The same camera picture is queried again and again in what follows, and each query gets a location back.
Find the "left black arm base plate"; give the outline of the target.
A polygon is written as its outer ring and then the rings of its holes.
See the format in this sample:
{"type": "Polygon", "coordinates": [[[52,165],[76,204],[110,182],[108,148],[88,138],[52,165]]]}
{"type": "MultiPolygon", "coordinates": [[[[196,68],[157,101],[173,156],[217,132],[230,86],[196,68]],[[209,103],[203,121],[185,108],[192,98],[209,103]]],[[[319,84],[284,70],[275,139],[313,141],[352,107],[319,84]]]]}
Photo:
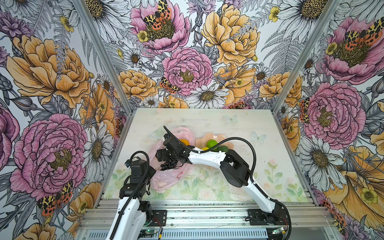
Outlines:
{"type": "Polygon", "coordinates": [[[147,226],[165,227],[167,223],[167,210],[152,210],[152,218],[148,220],[147,226]]]}

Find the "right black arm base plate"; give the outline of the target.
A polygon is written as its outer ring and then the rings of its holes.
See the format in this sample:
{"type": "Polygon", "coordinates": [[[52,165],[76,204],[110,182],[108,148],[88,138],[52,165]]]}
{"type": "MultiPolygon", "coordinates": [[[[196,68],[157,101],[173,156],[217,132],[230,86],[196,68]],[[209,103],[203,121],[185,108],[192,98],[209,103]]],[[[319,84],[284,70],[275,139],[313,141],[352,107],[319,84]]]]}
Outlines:
{"type": "Polygon", "coordinates": [[[284,209],[273,210],[272,213],[266,213],[260,209],[249,209],[245,221],[251,226],[288,226],[291,222],[284,209]]]}

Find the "dark green fake avocado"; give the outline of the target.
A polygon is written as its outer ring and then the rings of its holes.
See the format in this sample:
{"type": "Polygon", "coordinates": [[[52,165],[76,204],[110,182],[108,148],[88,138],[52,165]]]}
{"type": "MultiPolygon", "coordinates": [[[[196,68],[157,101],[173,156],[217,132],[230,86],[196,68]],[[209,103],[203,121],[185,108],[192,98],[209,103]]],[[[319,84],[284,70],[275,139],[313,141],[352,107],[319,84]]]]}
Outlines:
{"type": "Polygon", "coordinates": [[[229,148],[227,146],[219,146],[216,148],[217,152],[228,152],[229,148]]]}

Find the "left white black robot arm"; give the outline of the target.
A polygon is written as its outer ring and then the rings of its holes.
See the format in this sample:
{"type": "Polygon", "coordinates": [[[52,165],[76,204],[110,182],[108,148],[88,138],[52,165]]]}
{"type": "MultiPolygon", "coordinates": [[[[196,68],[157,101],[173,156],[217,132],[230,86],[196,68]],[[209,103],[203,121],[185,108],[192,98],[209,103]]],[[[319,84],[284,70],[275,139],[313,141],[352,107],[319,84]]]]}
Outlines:
{"type": "Polygon", "coordinates": [[[138,239],[142,227],[152,214],[150,202],[142,201],[142,198],[147,193],[147,185],[156,171],[146,160],[127,163],[131,168],[131,175],[126,178],[120,189],[118,209],[107,240],[138,239]]]}

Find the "pink plastic bag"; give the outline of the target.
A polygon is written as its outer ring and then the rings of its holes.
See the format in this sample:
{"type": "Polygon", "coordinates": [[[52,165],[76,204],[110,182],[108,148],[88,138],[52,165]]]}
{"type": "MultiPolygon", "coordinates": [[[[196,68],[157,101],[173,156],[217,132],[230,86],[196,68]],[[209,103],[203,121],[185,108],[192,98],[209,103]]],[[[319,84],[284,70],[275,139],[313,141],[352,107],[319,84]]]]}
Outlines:
{"type": "MultiPolygon", "coordinates": [[[[171,132],[179,140],[186,140],[192,146],[194,146],[196,143],[195,134],[187,127],[178,127],[172,129],[171,132]]],[[[164,193],[166,190],[169,190],[171,187],[181,181],[187,175],[188,170],[192,165],[183,164],[180,161],[176,163],[170,159],[162,162],[158,161],[156,153],[160,149],[165,149],[163,145],[163,136],[166,134],[166,132],[163,130],[160,132],[160,134],[162,135],[160,136],[159,141],[151,149],[148,155],[150,157],[150,166],[156,170],[155,175],[151,179],[151,186],[158,193],[164,193]]]]}

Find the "bright green fake lime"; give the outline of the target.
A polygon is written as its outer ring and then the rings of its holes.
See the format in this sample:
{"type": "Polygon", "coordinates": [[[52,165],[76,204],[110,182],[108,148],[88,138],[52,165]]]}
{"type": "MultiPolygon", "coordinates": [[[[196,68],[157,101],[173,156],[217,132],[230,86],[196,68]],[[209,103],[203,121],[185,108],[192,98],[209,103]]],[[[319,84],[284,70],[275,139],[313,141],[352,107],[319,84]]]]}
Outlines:
{"type": "Polygon", "coordinates": [[[211,148],[215,147],[217,144],[218,144],[218,142],[216,140],[209,140],[206,143],[206,147],[211,149],[211,148]]]}

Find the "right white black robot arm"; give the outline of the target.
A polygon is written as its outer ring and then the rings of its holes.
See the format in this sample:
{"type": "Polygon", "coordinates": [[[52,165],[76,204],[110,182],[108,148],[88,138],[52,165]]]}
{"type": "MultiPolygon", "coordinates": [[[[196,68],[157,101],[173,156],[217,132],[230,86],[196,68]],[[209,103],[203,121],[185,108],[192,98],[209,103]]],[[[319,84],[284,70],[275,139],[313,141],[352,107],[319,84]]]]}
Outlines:
{"type": "Polygon", "coordinates": [[[259,209],[255,216],[250,217],[253,221],[265,225],[290,224],[291,218],[287,207],[278,200],[270,197],[253,177],[257,156],[252,144],[239,137],[231,137],[214,144],[207,150],[184,144],[178,138],[166,134],[164,136],[163,148],[155,153],[158,162],[161,162],[162,171],[173,170],[178,163],[182,165],[203,165],[221,170],[227,182],[233,187],[243,189],[259,209]],[[253,155],[253,165],[249,164],[234,150],[222,151],[224,143],[231,140],[246,143],[253,155]]]}

